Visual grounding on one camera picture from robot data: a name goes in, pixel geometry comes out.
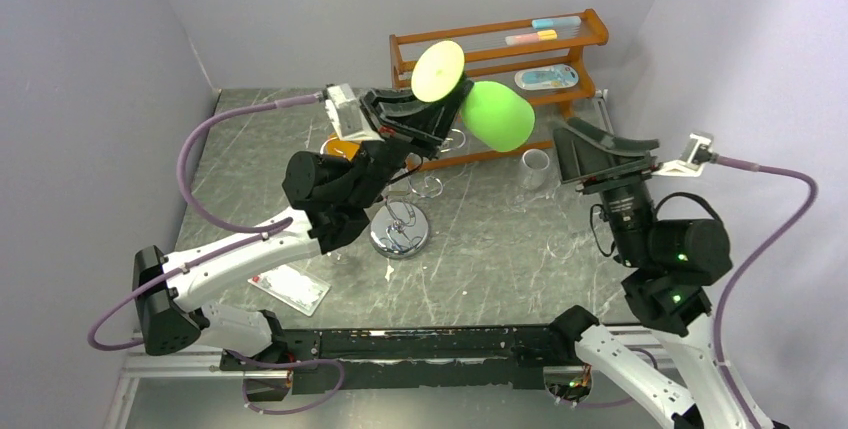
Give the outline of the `clear wine glass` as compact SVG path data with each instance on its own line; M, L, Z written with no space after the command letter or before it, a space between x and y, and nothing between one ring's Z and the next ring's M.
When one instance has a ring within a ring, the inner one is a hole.
M348 251L333 251L327 254L330 262L335 265L350 265L355 261L355 257Z
M550 157L545 151L526 150L520 159L519 185L529 191L539 189L545 183L550 163Z

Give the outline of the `green plastic wine glass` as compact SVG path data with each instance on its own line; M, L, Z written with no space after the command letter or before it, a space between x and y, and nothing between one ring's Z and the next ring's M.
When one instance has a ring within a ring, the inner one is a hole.
M465 53L454 41L440 41L425 50L413 68L411 90L421 102L455 108L466 129L496 152L518 149L535 127L532 105L513 89L468 78Z

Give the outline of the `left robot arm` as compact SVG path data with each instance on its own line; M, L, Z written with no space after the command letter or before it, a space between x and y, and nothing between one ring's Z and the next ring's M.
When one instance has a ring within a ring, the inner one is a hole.
M427 102L409 89L356 94L341 84L271 102L274 110L322 104L334 124L356 118L369 136L352 159L295 153L282 183L287 208L261 225L226 223L224 239L195 249L138 251L133 298L145 352L170 355L198 343L248 356L262 369L278 366L286 342L275 317L227 308L217 303L217 295L268 270L354 242L370 224L368 210L407 176L409 156L438 155L472 88L461 78L444 96Z

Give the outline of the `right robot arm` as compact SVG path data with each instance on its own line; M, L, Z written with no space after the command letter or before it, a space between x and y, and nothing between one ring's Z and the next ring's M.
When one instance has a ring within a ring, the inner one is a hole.
M647 188L653 176L696 177L718 161L709 137L692 134L676 160L660 163L655 140L619 138L582 119L553 132L563 183L600 199L615 260L630 269L622 286L637 321L657 339L680 374L666 378L575 306L549 325L549 348L605 374L664 428L771 428L725 360L706 288L732 267L730 238L717 212L700 219L661 219Z

